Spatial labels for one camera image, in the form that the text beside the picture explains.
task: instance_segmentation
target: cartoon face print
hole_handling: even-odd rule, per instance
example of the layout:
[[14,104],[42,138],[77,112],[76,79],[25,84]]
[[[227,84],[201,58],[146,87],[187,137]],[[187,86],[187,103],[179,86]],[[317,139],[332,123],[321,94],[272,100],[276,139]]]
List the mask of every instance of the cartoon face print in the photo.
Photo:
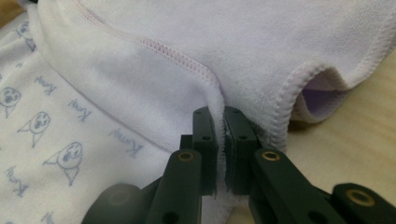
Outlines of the cartoon face print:
[[24,21],[17,27],[17,33],[20,37],[22,37],[26,45],[29,47],[29,49],[33,52],[35,51],[35,41],[33,41],[33,38],[30,34],[29,31],[29,21]]
[[31,120],[29,126],[32,133],[42,133],[50,125],[50,116],[40,112]]
[[45,112],[39,112],[32,119],[27,121],[23,127],[18,130],[18,133],[22,132],[30,132],[33,134],[33,144],[32,147],[35,147],[37,141],[41,138],[44,131],[50,125],[50,116]]
[[58,155],[58,164],[64,169],[72,169],[79,165],[82,159],[82,146],[74,142],[62,150]]
[[24,21],[17,27],[17,33],[25,39],[33,40],[29,32],[29,21]]
[[10,87],[6,87],[0,92],[0,105],[6,111],[6,119],[14,110],[20,99],[21,93]]
[[73,182],[79,172],[79,164],[81,161],[82,144],[74,142],[44,161],[43,165],[58,165],[69,179],[69,186],[73,186]]

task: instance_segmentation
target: black plastic part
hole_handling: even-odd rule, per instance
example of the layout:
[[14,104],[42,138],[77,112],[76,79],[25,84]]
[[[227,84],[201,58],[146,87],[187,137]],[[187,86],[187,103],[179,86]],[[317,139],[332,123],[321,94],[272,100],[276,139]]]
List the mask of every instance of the black plastic part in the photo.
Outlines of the black plastic part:
[[180,137],[180,150],[192,149],[192,134],[182,134]]
[[192,120],[192,149],[201,153],[203,158],[202,195],[212,195],[216,192],[219,147],[208,107],[195,110]]
[[319,189],[319,188],[317,188],[317,187],[315,187],[316,189],[317,189],[317,191],[318,191],[318,193],[320,194],[320,196],[322,197],[322,198],[324,198],[325,200],[326,200],[326,202],[330,202],[330,199],[331,199],[331,197],[332,197],[332,195],[330,194],[330,193],[328,193],[328,192],[326,192],[326,191],[324,191],[323,189]]
[[195,150],[179,150],[171,155],[147,224],[201,223],[201,165],[201,155]]
[[145,191],[128,184],[106,189],[93,203],[82,224],[143,224],[158,183],[148,185]]
[[331,202],[348,223],[396,223],[396,208],[372,190],[357,184],[335,186]]
[[245,115],[238,109],[226,107],[224,111],[226,128],[225,156],[227,170],[225,182],[233,194],[249,195],[253,173],[251,162],[258,140]]
[[256,224],[275,224],[277,218],[257,181],[253,181],[248,206]]
[[[255,178],[271,204],[277,223],[345,223],[282,152],[260,149],[255,152],[254,160]],[[253,192],[251,197],[259,201]],[[260,220],[259,223],[271,222]]]

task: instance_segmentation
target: wooden table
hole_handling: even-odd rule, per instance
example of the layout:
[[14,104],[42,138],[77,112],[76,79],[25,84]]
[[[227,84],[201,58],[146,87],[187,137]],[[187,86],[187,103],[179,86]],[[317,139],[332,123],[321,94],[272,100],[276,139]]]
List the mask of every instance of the wooden table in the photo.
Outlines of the wooden table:
[[[21,12],[15,0],[1,0],[0,27]],[[396,205],[396,51],[328,120],[292,123],[287,155],[321,189],[353,182]],[[254,221],[238,207],[227,223]]]

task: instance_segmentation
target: metal screw head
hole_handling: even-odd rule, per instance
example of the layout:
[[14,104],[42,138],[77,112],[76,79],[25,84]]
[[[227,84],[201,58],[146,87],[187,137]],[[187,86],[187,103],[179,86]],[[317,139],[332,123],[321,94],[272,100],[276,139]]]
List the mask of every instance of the metal screw head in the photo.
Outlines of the metal screw head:
[[192,161],[194,159],[194,154],[191,152],[181,152],[177,155],[180,161]]
[[375,205],[375,199],[361,189],[348,189],[346,196],[350,201],[361,206],[372,207]]
[[268,161],[279,161],[280,156],[274,151],[266,151],[262,153],[262,157]]

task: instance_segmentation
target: white fabric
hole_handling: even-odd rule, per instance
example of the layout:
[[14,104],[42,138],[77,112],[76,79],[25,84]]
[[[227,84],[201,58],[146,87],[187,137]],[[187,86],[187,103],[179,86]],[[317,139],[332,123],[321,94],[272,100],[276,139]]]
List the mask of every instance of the white fabric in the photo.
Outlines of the white fabric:
[[[396,43],[390,0],[22,4],[0,31],[0,223],[79,223],[109,185],[146,186],[205,105],[220,144],[231,105],[284,149]],[[219,188],[203,223],[232,204]]]

